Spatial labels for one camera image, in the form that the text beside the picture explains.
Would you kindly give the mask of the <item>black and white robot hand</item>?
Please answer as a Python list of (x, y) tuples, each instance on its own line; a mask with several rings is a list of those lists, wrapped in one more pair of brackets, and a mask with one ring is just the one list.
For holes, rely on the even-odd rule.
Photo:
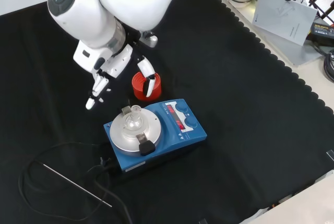
[(93, 75), (94, 84), (86, 109), (93, 108), (97, 101), (101, 101), (100, 94), (106, 89), (110, 78), (117, 78), (127, 67), (130, 60), (134, 59), (145, 77), (143, 92), (146, 97), (151, 96), (156, 83), (155, 70), (149, 60), (127, 44), (119, 54), (113, 56), (111, 49), (107, 47), (92, 49), (79, 41), (74, 54), (74, 61), (84, 70)]

